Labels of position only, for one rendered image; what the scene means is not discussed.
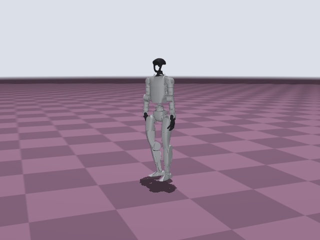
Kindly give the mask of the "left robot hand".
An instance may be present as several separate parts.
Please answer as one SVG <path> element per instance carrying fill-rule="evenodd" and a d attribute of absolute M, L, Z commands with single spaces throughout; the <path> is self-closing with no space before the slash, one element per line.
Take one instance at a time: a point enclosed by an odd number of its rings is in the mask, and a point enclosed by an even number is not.
<path fill-rule="evenodd" d="M 170 122 L 170 125 L 169 125 L 169 127 L 167 128 L 167 129 L 169 129 L 169 131 L 171 131 L 171 130 L 173 130 L 174 129 L 174 126 L 175 126 L 175 120 L 176 120 L 176 118 L 174 118 L 174 116 L 173 115 L 170 115 L 170 120 L 171 120 L 171 122 Z"/>

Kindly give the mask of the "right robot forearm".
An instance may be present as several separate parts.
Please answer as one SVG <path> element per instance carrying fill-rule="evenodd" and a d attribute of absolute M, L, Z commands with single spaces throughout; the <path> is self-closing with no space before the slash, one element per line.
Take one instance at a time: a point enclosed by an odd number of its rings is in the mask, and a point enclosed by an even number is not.
<path fill-rule="evenodd" d="M 149 101 L 143 99 L 143 115 L 144 113 L 147 113 L 148 115 L 149 104 L 150 104 Z"/>

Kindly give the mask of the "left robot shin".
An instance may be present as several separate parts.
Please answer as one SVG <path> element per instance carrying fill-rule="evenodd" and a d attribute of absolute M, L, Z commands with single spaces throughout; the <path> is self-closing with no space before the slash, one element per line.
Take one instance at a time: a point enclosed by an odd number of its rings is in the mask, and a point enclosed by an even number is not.
<path fill-rule="evenodd" d="M 170 175 L 170 166 L 172 162 L 172 157 L 173 157 L 173 146 L 169 145 L 168 151 L 166 148 L 163 149 L 163 163 L 164 163 L 164 170 L 165 170 L 165 175 L 169 176 Z"/>

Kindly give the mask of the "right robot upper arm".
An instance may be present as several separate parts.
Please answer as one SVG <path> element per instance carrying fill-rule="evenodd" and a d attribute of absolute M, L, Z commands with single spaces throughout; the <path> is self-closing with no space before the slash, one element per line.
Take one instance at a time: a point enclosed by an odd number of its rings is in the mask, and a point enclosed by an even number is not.
<path fill-rule="evenodd" d="M 145 93 L 143 99 L 149 101 L 151 99 L 150 96 L 150 77 L 145 79 Z"/>

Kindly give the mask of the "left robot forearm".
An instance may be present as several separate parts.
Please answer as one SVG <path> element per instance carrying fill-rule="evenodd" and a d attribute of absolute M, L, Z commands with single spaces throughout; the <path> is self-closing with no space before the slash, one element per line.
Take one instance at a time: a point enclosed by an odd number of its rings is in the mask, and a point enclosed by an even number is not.
<path fill-rule="evenodd" d="M 171 115 L 173 115 L 173 118 L 176 118 L 176 113 L 175 113 L 175 99 L 174 96 L 172 95 L 171 97 L 172 102 L 170 102 L 169 105 L 169 113 L 170 113 L 170 117 Z"/>

